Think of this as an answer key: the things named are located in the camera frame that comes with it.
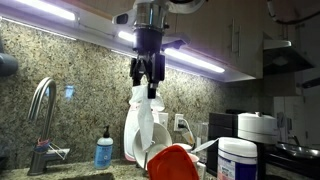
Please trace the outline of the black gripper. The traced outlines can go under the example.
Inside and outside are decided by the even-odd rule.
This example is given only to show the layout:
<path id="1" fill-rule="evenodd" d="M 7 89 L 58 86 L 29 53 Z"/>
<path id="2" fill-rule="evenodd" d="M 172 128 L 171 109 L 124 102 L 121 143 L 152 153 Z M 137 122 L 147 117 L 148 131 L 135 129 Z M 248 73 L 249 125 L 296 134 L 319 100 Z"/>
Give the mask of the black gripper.
<path id="1" fill-rule="evenodd" d="M 160 54 L 162 33 L 147 28 L 134 30 L 133 50 L 137 56 L 131 60 L 131 77 L 134 86 L 141 84 L 142 76 L 148 80 L 148 98 L 156 97 L 157 84 L 164 80 L 165 57 Z"/>

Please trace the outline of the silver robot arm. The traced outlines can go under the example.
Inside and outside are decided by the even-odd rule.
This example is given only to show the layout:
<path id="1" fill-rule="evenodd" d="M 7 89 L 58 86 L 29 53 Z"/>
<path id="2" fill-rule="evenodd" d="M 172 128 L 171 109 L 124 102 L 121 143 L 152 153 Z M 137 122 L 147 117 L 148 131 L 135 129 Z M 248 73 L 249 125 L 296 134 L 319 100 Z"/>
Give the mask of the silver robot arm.
<path id="1" fill-rule="evenodd" d="M 133 85 L 147 77 L 147 97 L 154 99 L 160 81 L 165 79 L 165 56 L 161 54 L 164 31 L 168 28 L 168 13 L 191 14 L 205 0 L 136 0 L 133 6 L 133 51 L 137 57 L 131 61 L 130 76 Z"/>

